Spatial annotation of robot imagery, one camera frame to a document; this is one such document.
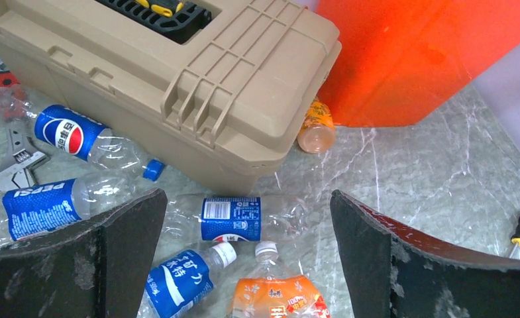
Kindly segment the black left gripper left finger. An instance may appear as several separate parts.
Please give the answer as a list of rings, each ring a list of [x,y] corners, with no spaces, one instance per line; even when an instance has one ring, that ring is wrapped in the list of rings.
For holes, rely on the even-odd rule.
[[[122,205],[0,250],[0,317],[136,317],[168,198]]]

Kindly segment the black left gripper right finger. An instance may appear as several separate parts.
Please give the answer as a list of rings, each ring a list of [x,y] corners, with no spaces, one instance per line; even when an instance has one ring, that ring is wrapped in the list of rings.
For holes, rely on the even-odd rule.
[[[432,237],[341,190],[330,201],[355,317],[520,317],[520,260]]]

